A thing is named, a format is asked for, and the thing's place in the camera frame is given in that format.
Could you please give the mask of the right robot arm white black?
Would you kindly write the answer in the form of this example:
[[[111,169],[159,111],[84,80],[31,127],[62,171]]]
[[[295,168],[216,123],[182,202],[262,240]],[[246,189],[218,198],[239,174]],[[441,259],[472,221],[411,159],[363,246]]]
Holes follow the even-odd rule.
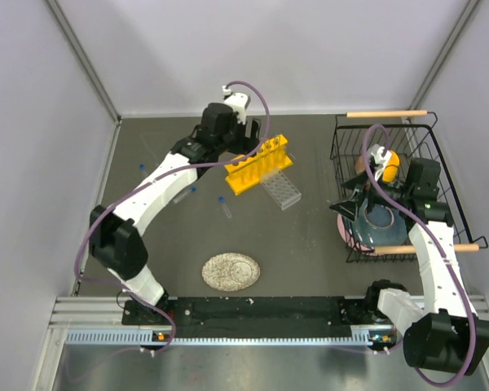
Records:
[[[403,337],[408,366],[470,376],[489,347],[489,321],[478,317],[460,277],[449,205],[438,200],[439,162],[413,158],[406,178],[386,157],[368,158],[352,178],[341,183],[349,195],[331,204],[351,228],[349,241],[372,255],[410,252],[418,261],[424,305],[405,289],[376,281],[368,289],[364,313],[373,322],[389,319]]]

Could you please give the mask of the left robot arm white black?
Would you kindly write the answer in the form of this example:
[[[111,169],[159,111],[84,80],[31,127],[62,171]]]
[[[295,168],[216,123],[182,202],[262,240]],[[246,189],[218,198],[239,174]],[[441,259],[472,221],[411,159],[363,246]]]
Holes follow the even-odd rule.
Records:
[[[168,292],[148,266],[143,235],[157,214],[182,190],[219,166],[225,153],[252,156],[260,144],[261,122],[241,120],[225,103],[211,103],[200,124],[177,141],[158,167],[131,193],[90,213],[89,256],[140,300],[140,313],[151,323],[168,315]]]

